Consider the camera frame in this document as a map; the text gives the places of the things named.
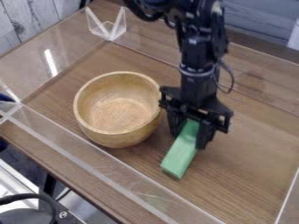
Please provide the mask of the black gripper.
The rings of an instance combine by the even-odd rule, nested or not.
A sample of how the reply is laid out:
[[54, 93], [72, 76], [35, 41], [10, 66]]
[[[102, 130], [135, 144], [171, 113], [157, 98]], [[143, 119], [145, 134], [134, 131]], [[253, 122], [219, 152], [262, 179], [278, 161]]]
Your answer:
[[221, 68], [210, 67], [206, 71], [191, 73], [181, 69], [182, 85], [162, 86], [161, 107], [167, 111], [170, 132], [177, 137], [189, 119], [201, 124], [197, 134], [197, 149], [205, 150], [217, 131], [230, 131], [233, 110], [218, 98], [221, 90]]

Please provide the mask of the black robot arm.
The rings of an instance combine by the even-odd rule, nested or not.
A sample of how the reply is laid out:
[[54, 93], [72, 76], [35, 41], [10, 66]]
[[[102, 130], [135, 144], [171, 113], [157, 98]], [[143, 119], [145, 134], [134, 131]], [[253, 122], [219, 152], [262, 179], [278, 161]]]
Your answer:
[[223, 0], [123, 0], [126, 7], [146, 22], [163, 20], [175, 30], [182, 54], [178, 87], [161, 87], [161, 106], [167, 111], [171, 133], [177, 136], [190, 121], [199, 124], [195, 148], [202, 150], [215, 134], [230, 131], [234, 111], [221, 102], [221, 71], [229, 66], [226, 9]]

